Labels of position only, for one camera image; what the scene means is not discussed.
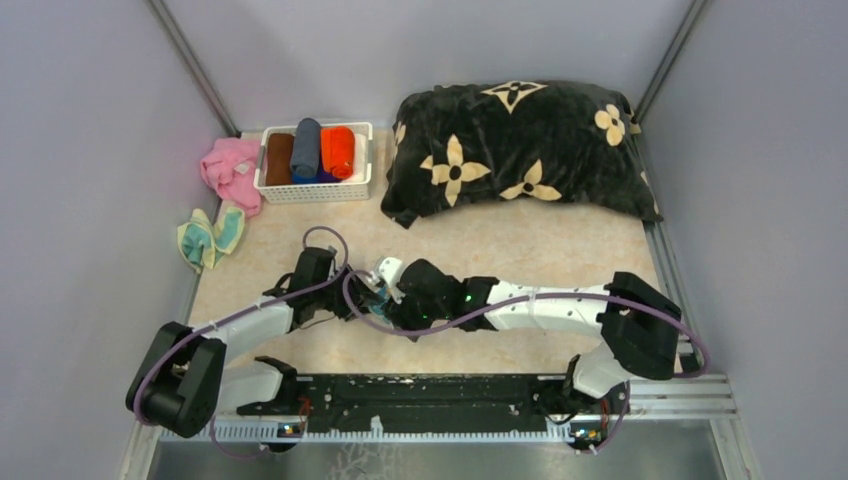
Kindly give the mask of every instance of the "beige table surface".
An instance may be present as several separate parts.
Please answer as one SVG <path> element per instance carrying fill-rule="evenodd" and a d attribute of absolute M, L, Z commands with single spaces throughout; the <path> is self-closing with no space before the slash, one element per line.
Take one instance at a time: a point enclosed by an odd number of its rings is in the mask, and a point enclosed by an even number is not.
<path fill-rule="evenodd" d="M 375 132 L 377 179 L 370 200 L 266 202 L 247 221 L 236 251 L 203 272 L 189 323 L 203 324 L 256 301 L 294 269 L 303 232 L 313 225 L 331 226 L 345 237 L 354 268 L 370 269 L 380 257 L 394 256 L 407 263 L 426 258 L 460 279 L 485 275 L 525 285 L 590 286 L 625 270 L 657 285 L 641 221 L 601 207 L 526 198 L 460 207 L 404 230 L 380 211 L 389 139 L 391 132 Z M 337 245 L 324 232 L 310 238 L 316 246 Z M 326 316 L 319 311 L 315 318 Z M 575 354 L 597 344 L 568 332 L 531 329 L 452 329 L 412 343 L 359 321 L 332 320 L 271 339 L 250 357 L 269 355 L 304 373 L 553 373 L 564 372 Z"/>

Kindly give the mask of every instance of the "pink towel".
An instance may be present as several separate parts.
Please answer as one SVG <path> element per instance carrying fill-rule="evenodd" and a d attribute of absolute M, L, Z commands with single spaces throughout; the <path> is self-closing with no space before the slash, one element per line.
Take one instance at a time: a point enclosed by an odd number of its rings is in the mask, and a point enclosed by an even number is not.
<path fill-rule="evenodd" d="M 248 217 L 259 213 L 262 197 L 253 186 L 258 140 L 219 138 L 200 161 L 200 176 L 224 200 L 232 200 Z"/>

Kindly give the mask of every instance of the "orange rolled towel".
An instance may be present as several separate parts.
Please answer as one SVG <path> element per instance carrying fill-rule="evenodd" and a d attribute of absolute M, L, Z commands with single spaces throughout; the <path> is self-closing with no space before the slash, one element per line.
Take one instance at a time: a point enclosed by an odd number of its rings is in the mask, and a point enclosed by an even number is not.
<path fill-rule="evenodd" d="M 268 147 L 265 157 L 268 171 L 265 174 L 265 185 L 291 185 L 291 153 L 294 146 L 294 135 L 274 133 L 268 137 Z"/>
<path fill-rule="evenodd" d="M 330 175 L 344 180 L 353 175 L 353 153 L 356 143 L 347 127 L 321 130 L 321 164 Z"/>

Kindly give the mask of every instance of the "black pillow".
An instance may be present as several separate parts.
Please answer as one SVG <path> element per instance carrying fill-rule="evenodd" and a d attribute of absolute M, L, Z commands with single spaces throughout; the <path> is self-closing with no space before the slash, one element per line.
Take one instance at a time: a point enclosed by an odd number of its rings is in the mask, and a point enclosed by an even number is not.
<path fill-rule="evenodd" d="M 410 95 L 394 125 L 380 208 L 404 228 L 448 208 L 519 196 L 662 220 L 631 115 L 621 93 L 576 82 L 458 85 Z"/>

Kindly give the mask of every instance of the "white laundry basket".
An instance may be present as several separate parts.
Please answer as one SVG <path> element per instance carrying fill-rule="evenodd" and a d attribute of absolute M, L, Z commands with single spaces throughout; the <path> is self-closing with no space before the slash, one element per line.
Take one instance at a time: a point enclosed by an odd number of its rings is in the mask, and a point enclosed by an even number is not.
<path fill-rule="evenodd" d="M 309 185 L 265 185 L 265 174 L 268 165 L 265 161 L 265 151 L 268 138 L 274 133 L 290 133 L 294 135 L 297 127 L 270 127 L 262 134 L 262 144 L 259 148 L 259 165 L 253 177 L 253 186 L 269 203 L 306 203 L 306 202 L 349 202 L 352 200 L 368 200 L 370 197 L 374 157 L 374 127 L 368 122 L 328 123 L 322 127 L 348 127 L 353 133 L 365 135 L 365 179 L 361 182 L 315 183 Z"/>

